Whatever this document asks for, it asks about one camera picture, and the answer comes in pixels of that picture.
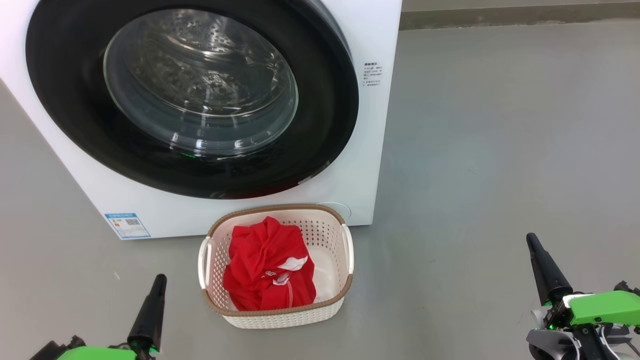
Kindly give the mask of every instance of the gray floor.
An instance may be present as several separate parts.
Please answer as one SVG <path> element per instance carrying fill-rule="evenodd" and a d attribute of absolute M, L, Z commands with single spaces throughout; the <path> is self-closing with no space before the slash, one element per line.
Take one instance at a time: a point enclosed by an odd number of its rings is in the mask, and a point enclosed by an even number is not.
<path fill-rule="evenodd" d="M 568 4 L 627 3 L 635 0 L 403 0 L 402 11 L 502 8 L 507 6 L 545 6 Z"/>
<path fill-rule="evenodd" d="M 640 286 L 638 33 L 640 22 L 401 33 L 353 287 L 335 318 L 275 331 L 236 329 L 207 307 L 200 238 L 118 241 L 0 89 L 3 358 L 73 334 L 124 341 L 159 272 L 164 359 L 528 358 L 527 232 L 576 290 Z"/>

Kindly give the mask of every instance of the door glass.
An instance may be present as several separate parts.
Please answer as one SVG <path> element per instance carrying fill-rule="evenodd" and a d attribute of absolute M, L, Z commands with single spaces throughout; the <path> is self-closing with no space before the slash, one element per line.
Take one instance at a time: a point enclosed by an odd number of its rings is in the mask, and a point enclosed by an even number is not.
<path fill-rule="evenodd" d="M 194 156 L 233 156 L 277 139 L 298 105 L 293 73 L 264 37 L 234 19 L 169 9 L 111 39 L 104 77 L 140 129 Z"/>

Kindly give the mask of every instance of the laundry basket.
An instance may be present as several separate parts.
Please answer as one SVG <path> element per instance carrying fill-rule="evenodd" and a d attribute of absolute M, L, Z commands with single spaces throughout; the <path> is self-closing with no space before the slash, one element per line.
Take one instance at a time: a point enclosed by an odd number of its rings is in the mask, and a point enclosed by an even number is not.
<path fill-rule="evenodd" d="M 302 230 L 316 269 L 316 301 L 290 309 L 238 311 L 222 286 L 231 234 L 237 225 L 249 226 L 265 217 Z M 238 211 L 224 216 L 212 227 L 200 246 L 198 280 L 202 294 L 215 312 L 243 329 L 276 329 L 306 325 L 335 315 L 353 279 L 353 242 L 349 228 L 333 209 L 322 205 L 281 205 Z"/>

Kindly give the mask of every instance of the red clothing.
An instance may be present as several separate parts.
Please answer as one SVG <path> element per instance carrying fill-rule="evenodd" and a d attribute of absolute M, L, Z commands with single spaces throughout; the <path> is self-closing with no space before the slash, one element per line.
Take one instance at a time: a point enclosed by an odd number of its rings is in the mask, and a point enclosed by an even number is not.
<path fill-rule="evenodd" d="M 266 217 L 236 226 L 223 287 L 240 311 L 286 309 L 316 298 L 314 264 L 300 228 Z"/>

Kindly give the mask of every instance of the washing machine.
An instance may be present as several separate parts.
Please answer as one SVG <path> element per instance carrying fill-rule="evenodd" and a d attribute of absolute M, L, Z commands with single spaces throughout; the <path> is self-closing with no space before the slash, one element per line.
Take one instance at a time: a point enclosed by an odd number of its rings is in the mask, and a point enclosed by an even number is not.
<path fill-rule="evenodd" d="M 0 77 L 121 239 L 371 224 L 401 0 L 0 3 Z"/>

